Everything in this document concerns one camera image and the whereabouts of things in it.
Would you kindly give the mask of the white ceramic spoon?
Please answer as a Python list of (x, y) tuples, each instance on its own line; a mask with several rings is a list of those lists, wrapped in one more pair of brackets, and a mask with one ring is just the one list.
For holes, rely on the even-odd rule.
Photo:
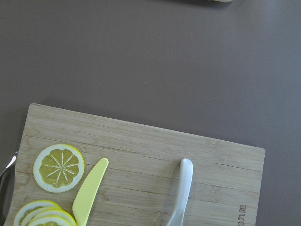
[(184, 214), (190, 194), (190, 188), (193, 177), (193, 163), (191, 160), (184, 158), (180, 163), (180, 177), (177, 189), (174, 209), (167, 222), (167, 226), (182, 226)]

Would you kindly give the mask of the bamboo cutting board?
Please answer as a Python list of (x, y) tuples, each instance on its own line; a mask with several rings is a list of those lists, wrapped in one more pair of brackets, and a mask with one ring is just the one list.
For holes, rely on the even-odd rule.
[(253, 226), (265, 151), (214, 138), (31, 104), (15, 168), (15, 188), (5, 225), (34, 200), (65, 211), (79, 187), (63, 193), (40, 188), (33, 177), (38, 154), (69, 144), (83, 155), (85, 173), (103, 157), (109, 165), (90, 212), (90, 226), (164, 226), (171, 216), (180, 161), (193, 163), (186, 226)]

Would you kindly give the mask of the single lemon slice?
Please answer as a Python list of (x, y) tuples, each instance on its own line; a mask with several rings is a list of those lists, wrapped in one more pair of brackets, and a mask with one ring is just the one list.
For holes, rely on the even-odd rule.
[(37, 184), (52, 193), (62, 193), (74, 188), (82, 178), (84, 170), (82, 154), (67, 144), (45, 148), (33, 165), (33, 175)]

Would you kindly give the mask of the stacked lemon slices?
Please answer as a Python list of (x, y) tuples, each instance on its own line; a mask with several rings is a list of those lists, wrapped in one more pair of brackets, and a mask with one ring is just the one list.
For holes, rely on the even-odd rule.
[(49, 200), (36, 200), (24, 205), (16, 214), (13, 225), (14, 226), (28, 226), (31, 222), (41, 219), (50, 218), (51, 221), (43, 221), (42, 226), (61, 226), (55, 218), (64, 220), (67, 226), (76, 226), (75, 219), (66, 211), (64, 211), (58, 204)]

